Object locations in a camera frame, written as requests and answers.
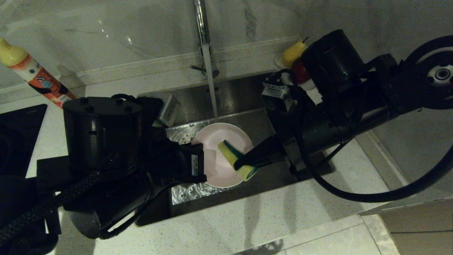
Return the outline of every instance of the white speckled countertop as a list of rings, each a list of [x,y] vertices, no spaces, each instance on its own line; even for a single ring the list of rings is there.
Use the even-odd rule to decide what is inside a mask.
[[[85,90],[86,96],[111,96],[117,92],[137,95],[187,86],[175,82],[175,79],[184,79],[188,75],[186,72],[188,70],[182,69],[171,75],[143,75],[90,85],[82,90]],[[0,104],[0,113],[5,113],[41,103],[49,104],[49,107],[27,177],[35,176],[36,160],[67,155],[63,112],[43,96]],[[335,172],[325,178],[339,188],[363,193],[388,190],[355,140],[333,158],[332,166]],[[62,212],[63,233],[52,254],[232,254],[379,205],[346,201],[331,195],[314,180],[308,180],[148,226],[133,225],[109,240],[85,238]]]

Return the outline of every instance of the chrome faucet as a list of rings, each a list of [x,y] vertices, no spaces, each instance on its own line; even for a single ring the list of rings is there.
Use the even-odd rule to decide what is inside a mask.
[[[211,38],[209,37],[209,28],[207,24],[206,5],[204,0],[193,0],[193,8],[195,10],[195,17],[197,19],[198,40],[200,43],[200,52],[203,54],[202,46],[209,45],[209,55],[211,59],[212,76],[215,78],[219,74],[217,66],[212,61]],[[191,65],[190,68],[200,70],[206,74],[205,64],[201,66]]]

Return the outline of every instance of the stainless steel sink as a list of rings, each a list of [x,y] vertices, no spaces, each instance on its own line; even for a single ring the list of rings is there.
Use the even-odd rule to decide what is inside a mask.
[[[263,76],[241,78],[215,84],[219,122],[231,123],[241,128],[253,145],[273,134],[260,95]],[[214,123],[209,88],[207,85],[172,91],[182,109],[175,125],[167,129],[168,137],[180,144],[193,140],[198,131]],[[315,161],[322,159],[322,154]],[[285,162],[265,166],[247,182],[227,189],[214,188],[208,184],[185,184],[174,187],[171,192],[160,195],[137,221],[142,226],[201,210],[222,203],[270,191],[302,178],[294,177]],[[330,172],[327,166],[320,171]]]

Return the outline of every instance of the pink plate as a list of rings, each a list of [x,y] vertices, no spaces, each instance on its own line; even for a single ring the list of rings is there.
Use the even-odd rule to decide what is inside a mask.
[[[223,140],[227,140],[242,153],[247,153],[252,149],[252,141],[247,134],[235,125],[228,123],[211,124],[200,130],[192,141],[192,144],[203,144],[206,183],[217,188],[229,188],[242,182],[242,179],[219,151],[218,144]]]

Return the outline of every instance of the spray can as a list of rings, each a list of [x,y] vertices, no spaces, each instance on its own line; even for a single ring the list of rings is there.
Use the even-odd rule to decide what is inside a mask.
[[[1,37],[0,62],[60,108],[63,108],[64,102],[76,98],[68,88],[53,77],[23,48],[10,45]]]

